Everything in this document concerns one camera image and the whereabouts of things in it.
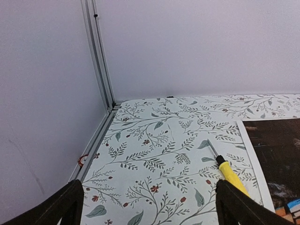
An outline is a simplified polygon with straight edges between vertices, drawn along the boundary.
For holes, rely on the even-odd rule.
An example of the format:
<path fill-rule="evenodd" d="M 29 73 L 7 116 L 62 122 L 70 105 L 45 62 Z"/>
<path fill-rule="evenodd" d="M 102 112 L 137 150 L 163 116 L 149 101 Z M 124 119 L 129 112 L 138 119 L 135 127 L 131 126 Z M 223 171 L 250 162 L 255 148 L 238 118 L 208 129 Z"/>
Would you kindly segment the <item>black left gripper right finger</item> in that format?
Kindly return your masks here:
<path fill-rule="evenodd" d="M 291 225 L 264 208 L 226 180 L 216 185 L 216 211 L 220 225 Z"/>

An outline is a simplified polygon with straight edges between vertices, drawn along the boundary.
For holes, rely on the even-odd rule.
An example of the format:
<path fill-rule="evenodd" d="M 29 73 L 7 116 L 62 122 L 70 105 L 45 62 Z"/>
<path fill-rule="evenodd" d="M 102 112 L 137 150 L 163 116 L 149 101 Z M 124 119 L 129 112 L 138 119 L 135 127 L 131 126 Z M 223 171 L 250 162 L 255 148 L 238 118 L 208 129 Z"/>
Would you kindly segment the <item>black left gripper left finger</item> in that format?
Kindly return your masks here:
<path fill-rule="evenodd" d="M 72 180 L 44 202 L 5 222 L 6 225 L 79 225 L 84 190 L 80 180 Z"/>

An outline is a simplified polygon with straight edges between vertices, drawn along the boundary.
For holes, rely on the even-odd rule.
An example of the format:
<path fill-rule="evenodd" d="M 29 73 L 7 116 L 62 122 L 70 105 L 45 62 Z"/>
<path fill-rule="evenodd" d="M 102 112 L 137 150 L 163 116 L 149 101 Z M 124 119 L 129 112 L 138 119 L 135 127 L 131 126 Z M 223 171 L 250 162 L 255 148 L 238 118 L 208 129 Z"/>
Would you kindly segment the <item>yellow handled screwdriver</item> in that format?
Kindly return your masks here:
<path fill-rule="evenodd" d="M 224 159 L 222 155 L 219 155 L 215 150 L 214 146 L 212 145 L 211 141 L 207 139 L 207 143 L 212 149 L 216 162 L 218 164 L 218 168 L 223 174 L 224 178 L 230 182 L 233 186 L 235 186 L 239 191 L 250 197 L 248 191 L 242 184 L 241 180 L 239 179 L 238 175 L 232 170 L 230 163 Z"/>

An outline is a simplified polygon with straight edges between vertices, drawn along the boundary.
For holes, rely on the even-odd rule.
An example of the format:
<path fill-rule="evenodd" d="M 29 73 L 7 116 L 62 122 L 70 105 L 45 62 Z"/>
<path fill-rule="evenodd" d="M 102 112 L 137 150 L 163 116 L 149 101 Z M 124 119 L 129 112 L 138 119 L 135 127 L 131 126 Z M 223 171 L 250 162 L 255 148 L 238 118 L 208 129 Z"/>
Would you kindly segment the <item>cat photo print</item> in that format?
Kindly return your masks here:
<path fill-rule="evenodd" d="M 300 120 L 237 123 L 253 167 L 263 206 L 300 223 Z"/>

